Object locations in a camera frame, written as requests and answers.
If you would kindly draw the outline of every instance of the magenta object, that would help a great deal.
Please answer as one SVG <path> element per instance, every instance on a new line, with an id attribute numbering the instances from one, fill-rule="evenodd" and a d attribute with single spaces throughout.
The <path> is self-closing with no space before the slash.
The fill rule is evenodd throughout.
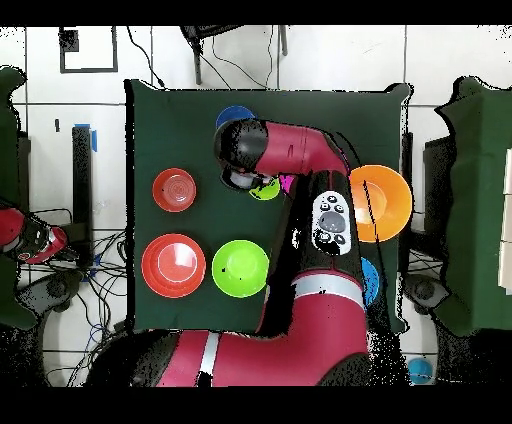
<path id="1" fill-rule="evenodd" d="M 292 186 L 293 182 L 293 175 L 280 175 L 279 176 L 279 182 L 281 183 L 281 188 L 286 192 L 290 193 L 290 187 Z"/>

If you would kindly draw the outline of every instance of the green tabletop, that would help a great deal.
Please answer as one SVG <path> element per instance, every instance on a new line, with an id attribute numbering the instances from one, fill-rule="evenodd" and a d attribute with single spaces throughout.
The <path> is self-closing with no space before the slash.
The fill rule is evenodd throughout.
<path id="1" fill-rule="evenodd" d="M 439 109 L 455 139 L 453 206 L 446 228 L 451 296 L 436 314 L 458 336 L 512 330 L 512 296 L 498 286 L 507 149 L 512 148 L 512 90 L 460 79 Z"/>
<path id="2" fill-rule="evenodd" d="M 24 83 L 25 77 L 17 69 L 0 66 L 0 197 L 16 206 L 20 204 L 19 119 L 11 104 L 11 93 Z M 0 255 L 0 323 L 28 329 L 36 323 L 36 318 L 16 302 L 14 290 L 17 277 L 16 262 Z"/>
<path id="3" fill-rule="evenodd" d="M 224 243 L 247 239 L 260 245 L 272 263 L 271 250 L 284 197 L 263 202 L 222 185 L 221 169 L 213 154 L 218 114 L 228 106 L 243 105 L 262 119 L 340 131 L 355 146 L 363 163 L 398 170 L 400 112 L 410 95 L 406 84 L 378 93 L 162 91 L 133 80 L 131 90 L 133 106 L 127 104 L 127 108 L 134 108 L 135 122 L 135 327 L 241 332 L 257 328 L 265 290 L 245 299 L 225 295 L 213 282 L 211 261 Z M 197 185 L 194 204 L 181 213 L 161 210 L 151 192 L 155 177 L 172 167 L 188 171 Z M 155 294 L 141 273 L 144 249 L 166 233 L 193 238 L 206 256 L 204 281 L 194 293 L 181 299 Z M 401 332 L 404 324 L 395 317 L 397 239 L 381 243 L 381 247 L 389 281 L 391 326 L 393 331 Z M 378 265 L 374 244 L 361 244 L 361 253 Z"/>

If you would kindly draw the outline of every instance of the white floor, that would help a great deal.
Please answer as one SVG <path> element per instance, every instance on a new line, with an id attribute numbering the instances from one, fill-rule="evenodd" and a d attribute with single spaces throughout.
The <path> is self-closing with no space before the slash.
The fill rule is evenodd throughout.
<path id="1" fill-rule="evenodd" d="M 512 28 L 509 26 L 291 26 L 288 56 L 280 56 L 281 90 L 381 91 L 393 83 L 414 86 L 409 109 L 409 130 L 414 133 L 413 185 L 415 210 L 424 211 L 422 151 L 426 141 L 448 135 L 434 107 L 448 102 L 453 82 L 475 75 L 500 88 L 512 84 Z M 66 66 L 112 66 L 108 27 L 78 27 L 80 51 L 66 53 Z M 136 43 L 150 55 L 156 74 L 167 88 L 198 88 L 193 57 L 178 27 L 131 27 Z M 30 202 L 32 210 L 72 208 L 71 127 L 90 124 L 97 131 L 93 153 L 95 238 L 121 231 L 126 225 L 125 107 L 123 79 L 154 83 L 143 53 L 129 40 L 126 27 L 117 27 L 117 73 L 61 74 L 58 28 L 0 28 L 0 66 L 12 65 L 27 73 L 28 82 L 13 93 L 21 127 L 32 140 Z M 272 42 L 270 25 L 245 26 L 215 37 L 215 52 L 241 66 L 256 81 L 277 88 L 277 26 Z M 204 42 L 205 58 L 232 88 L 259 88 L 236 67 L 217 60 L 212 39 Z M 200 88 L 226 88 L 219 76 L 202 62 Z M 60 122 L 56 132 L 55 119 Z M 54 218 L 65 223 L 64 217 Z M 422 216 L 414 216 L 421 227 Z M 121 263 L 116 253 L 110 262 Z M 28 281 L 28 271 L 23 282 Z M 33 281 L 39 274 L 32 271 Z M 122 293 L 119 280 L 113 290 Z M 80 291 L 89 304 L 89 317 L 97 322 L 95 296 L 84 284 Z M 108 298 L 113 322 L 124 318 L 125 298 Z M 410 329 L 401 335 L 407 359 L 425 355 L 436 363 L 435 329 L 429 318 L 403 302 Z M 78 300 L 63 314 L 53 313 L 44 339 L 48 371 L 75 366 L 82 358 L 90 326 Z M 50 374 L 63 385 L 70 371 Z"/>

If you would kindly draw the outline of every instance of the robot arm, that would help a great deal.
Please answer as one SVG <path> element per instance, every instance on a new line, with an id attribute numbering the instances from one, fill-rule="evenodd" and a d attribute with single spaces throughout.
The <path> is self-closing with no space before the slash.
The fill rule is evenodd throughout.
<path id="1" fill-rule="evenodd" d="M 346 384 L 365 384 L 363 274 L 341 151 L 320 131 L 250 119 L 219 128 L 215 152 L 231 188 L 298 175 L 270 292 L 294 291 L 293 318 L 270 339 L 184 331 L 158 385 L 193 386 L 205 373 L 213 386 L 317 385 L 339 369 Z"/>
<path id="2" fill-rule="evenodd" d="M 76 254 L 66 245 L 67 236 L 61 228 L 0 203 L 0 253 L 27 264 L 41 263 L 56 255 L 75 259 Z"/>

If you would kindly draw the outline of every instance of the bowl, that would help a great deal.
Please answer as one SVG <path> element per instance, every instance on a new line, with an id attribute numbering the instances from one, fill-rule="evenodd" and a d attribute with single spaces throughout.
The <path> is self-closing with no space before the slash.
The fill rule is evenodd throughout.
<path id="1" fill-rule="evenodd" d="M 272 200 L 281 192 L 279 178 L 272 178 L 265 186 L 249 190 L 249 194 L 257 200 Z"/>
<path id="2" fill-rule="evenodd" d="M 215 128 L 219 128 L 224 122 L 235 121 L 237 119 L 255 118 L 256 115 L 244 106 L 233 105 L 224 109 L 217 120 L 215 121 Z"/>
<path id="3" fill-rule="evenodd" d="M 153 199 L 167 212 L 182 212 L 196 197 L 196 184 L 192 176 L 179 168 L 162 171 L 153 182 Z"/>
<path id="4" fill-rule="evenodd" d="M 213 281 L 229 296 L 252 296 L 267 284 L 268 267 L 268 256 L 260 246 L 248 240 L 233 240 L 213 257 Z"/>
<path id="5" fill-rule="evenodd" d="M 350 173 L 350 189 L 359 240 L 375 243 L 375 220 L 379 241 L 386 241 L 402 231 L 412 213 L 412 194 L 403 177 L 382 165 L 365 165 Z M 368 189 L 370 208 L 364 189 Z"/>
<path id="6" fill-rule="evenodd" d="M 204 279 L 206 259 L 199 245 L 183 234 L 164 234 L 142 255 L 142 276 L 151 290 L 169 298 L 184 297 Z"/>

